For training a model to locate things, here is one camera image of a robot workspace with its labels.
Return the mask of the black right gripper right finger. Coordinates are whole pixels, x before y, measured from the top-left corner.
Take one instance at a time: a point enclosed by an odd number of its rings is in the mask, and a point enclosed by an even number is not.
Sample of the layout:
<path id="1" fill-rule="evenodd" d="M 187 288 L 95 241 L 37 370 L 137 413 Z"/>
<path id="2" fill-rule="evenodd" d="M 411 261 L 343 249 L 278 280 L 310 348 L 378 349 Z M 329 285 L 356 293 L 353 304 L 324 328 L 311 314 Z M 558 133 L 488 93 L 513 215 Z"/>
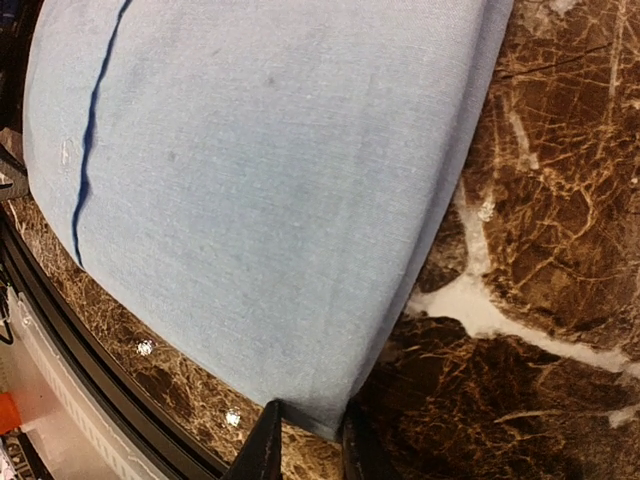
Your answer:
<path id="1" fill-rule="evenodd" d="M 365 412 L 356 402 L 350 402 L 345 411 L 341 442 L 346 479 L 400 479 Z"/>

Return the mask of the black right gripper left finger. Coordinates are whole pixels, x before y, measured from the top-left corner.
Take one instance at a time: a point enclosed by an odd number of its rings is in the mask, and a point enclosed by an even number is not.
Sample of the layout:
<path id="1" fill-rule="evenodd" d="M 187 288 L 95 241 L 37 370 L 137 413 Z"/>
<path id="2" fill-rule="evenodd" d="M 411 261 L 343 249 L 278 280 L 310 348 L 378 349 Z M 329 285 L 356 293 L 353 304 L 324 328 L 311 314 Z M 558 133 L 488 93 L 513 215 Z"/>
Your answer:
<path id="1" fill-rule="evenodd" d="M 282 478 L 282 405 L 266 404 L 223 480 L 280 480 Z"/>

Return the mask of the light blue long sleeve shirt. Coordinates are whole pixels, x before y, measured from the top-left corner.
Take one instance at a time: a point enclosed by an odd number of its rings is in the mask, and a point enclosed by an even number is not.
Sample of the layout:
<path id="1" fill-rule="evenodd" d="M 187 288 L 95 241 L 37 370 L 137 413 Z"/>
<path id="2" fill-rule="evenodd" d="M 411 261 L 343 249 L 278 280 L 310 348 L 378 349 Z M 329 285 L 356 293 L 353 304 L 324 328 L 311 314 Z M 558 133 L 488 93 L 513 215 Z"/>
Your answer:
<path id="1" fill-rule="evenodd" d="M 217 379 L 333 440 L 443 220 L 508 1 L 47 1 L 49 226 Z"/>

